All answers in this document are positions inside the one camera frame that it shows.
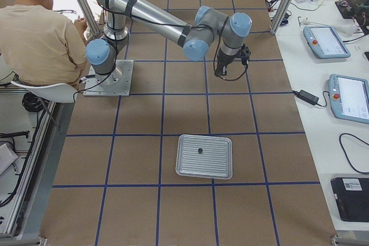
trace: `metal base plate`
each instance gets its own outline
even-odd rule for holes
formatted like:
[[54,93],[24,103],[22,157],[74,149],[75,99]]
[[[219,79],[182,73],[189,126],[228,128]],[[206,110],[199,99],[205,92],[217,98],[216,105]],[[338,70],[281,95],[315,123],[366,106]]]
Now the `metal base plate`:
[[[97,85],[98,81],[95,78],[87,79],[86,90],[83,92],[85,97],[104,97],[104,96],[129,96],[131,89],[132,72],[133,72],[133,60],[116,60],[116,67],[122,70],[123,75],[117,80],[116,83],[109,86]],[[91,66],[89,75],[94,75],[95,71]]]
[[230,179],[232,141],[229,138],[181,135],[176,172],[182,176]]

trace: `person's hand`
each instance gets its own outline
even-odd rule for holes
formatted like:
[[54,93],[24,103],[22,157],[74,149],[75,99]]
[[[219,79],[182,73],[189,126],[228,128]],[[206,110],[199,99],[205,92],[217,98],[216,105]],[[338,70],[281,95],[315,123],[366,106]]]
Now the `person's hand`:
[[87,29],[87,20],[85,18],[79,18],[74,21],[74,26],[76,26],[79,33],[84,33]]

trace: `white table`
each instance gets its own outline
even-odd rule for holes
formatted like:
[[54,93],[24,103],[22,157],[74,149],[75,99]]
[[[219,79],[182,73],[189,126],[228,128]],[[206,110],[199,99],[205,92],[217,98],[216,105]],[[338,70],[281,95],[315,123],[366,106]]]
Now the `white table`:
[[[331,74],[369,79],[369,60],[363,56],[365,51],[369,51],[368,36],[347,44],[351,52],[351,57],[347,59],[318,59],[307,45],[298,17],[308,17],[310,21],[322,24],[340,25],[351,22],[341,17],[334,1],[337,0],[324,1],[314,12],[299,10],[290,5],[288,10],[292,12],[292,16],[288,19],[289,24],[280,27],[276,33],[292,89],[303,89],[318,96],[320,104],[324,104],[322,92],[327,90],[327,80]],[[317,7],[315,3],[297,5],[304,9]],[[349,40],[360,35],[362,34],[341,37]],[[336,119],[329,104],[326,108],[317,108],[297,98],[296,103],[335,229],[369,230],[369,223],[344,222],[340,219],[330,185],[330,180],[335,177],[366,177],[351,169],[341,150],[338,136],[341,133],[352,133],[369,142],[369,125]],[[369,147],[349,138],[343,138],[342,141],[353,165],[358,170],[369,171]]]

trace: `metal tray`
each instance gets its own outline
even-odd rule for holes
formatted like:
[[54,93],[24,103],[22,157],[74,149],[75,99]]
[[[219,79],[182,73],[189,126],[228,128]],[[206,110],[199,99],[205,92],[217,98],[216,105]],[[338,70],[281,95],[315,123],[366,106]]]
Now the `metal tray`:
[[222,137],[181,135],[175,170],[181,176],[230,179],[232,141]]

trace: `blue joint cap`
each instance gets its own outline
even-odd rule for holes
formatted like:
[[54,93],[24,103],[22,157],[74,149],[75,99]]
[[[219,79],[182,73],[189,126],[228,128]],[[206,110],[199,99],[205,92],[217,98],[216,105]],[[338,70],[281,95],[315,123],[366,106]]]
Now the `blue joint cap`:
[[103,39],[91,41],[86,46],[86,57],[90,64],[98,66],[106,61],[110,53],[109,44]]
[[244,13],[235,13],[230,20],[233,32],[239,37],[246,37],[251,29],[251,18]]
[[209,50],[209,46],[203,40],[189,40],[183,46],[183,53],[190,60],[203,60],[205,54]]
[[201,6],[195,16],[195,25],[199,24],[200,20],[202,19],[202,17],[204,16],[204,14],[210,10],[212,8],[207,7],[207,6]]

